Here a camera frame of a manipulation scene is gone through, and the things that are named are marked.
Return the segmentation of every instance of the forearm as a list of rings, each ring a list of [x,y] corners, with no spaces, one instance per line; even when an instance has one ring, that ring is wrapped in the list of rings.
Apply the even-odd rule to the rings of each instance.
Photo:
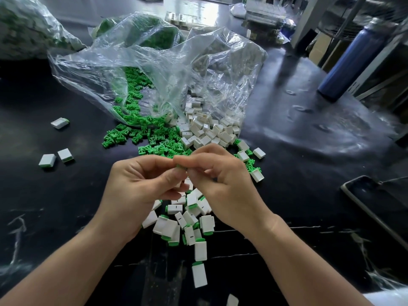
[[[371,305],[278,216],[250,238],[290,306]]]
[[[9,291],[0,306],[84,305],[122,246],[86,227]]]

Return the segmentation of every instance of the phone screen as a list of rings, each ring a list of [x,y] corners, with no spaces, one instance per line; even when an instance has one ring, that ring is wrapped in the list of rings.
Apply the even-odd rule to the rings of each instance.
[[[362,176],[346,188],[390,229],[408,242],[408,206],[383,190],[368,176]]]

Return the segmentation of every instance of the hand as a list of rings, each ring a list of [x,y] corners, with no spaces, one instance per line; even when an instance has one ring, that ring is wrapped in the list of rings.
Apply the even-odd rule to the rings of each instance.
[[[173,161],[187,168],[193,185],[222,222],[247,238],[266,222],[271,225],[273,213],[252,183],[245,164],[221,146],[209,144],[190,156],[174,156]]]
[[[89,223],[109,238],[129,242],[139,232],[155,200],[178,200],[188,190],[185,169],[172,159],[144,155],[113,164],[100,206]]]

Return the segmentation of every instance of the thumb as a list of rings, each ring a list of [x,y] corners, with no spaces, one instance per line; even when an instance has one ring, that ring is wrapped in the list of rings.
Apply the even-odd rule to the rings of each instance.
[[[174,188],[180,181],[187,178],[187,172],[185,169],[176,167],[170,170],[165,171],[160,176],[157,176],[154,179],[151,179],[151,183],[154,187],[154,190],[157,193],[164,193],[167,190]]]
[[[202,173],[199,170],[187,169],[187,173],[193,185],[200,190],[204,196],[207,196],[206,192],[209,192],[210,189],[217,184],[207,174]]]

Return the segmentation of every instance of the black table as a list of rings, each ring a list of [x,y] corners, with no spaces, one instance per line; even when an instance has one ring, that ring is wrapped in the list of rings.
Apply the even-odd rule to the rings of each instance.
[[[207,6],[205,1],[191,2],[200,9]],[[242,34],[240,21],[221,15],[228,8],[217,6],[219,21]],[[71,31],[78,36],[87,32],[84,26]],[[295,56],[289,47],[264,47],[268,59],[248,101],[241,135],[251,149],[266,152],[256,162],[265,176],[257,185],[262,198],[361,292],[379,288],[366,273],[371,266],[350,232],[370,240],[364,243],[366,256],[378,269],[406,282],[402,247],[339,191],[344,182],[362,174],[393,177],[388,167],[406,157],[405,152],[387,137],[382,122],[350,95],[334,104],[319,97],[315,90],[324,73],[311,61]],[[60,131],[49,124],[59,117],[71,122]],[[115,124],[50,75],[26,77],[22,69],[19,80],[0,80],[1,295],[88,223],[111,165],[137,155],[130,142],[102,147],[105,131]],[[57,162],[51,171],[38,167],[42,154],[64,148],[74,163]],[[9,232],[22,223],[7,224],[18,216],[27,229],[15,247],[16,234]],[[267,298],[285,305],[253,246],[218,220],[215,228],[208,238],[206,287],[194,289],[193,248],[168,248],[147,229],[120,252],[88,304],[225,305],[232,293],[240,305],[258,305]]]

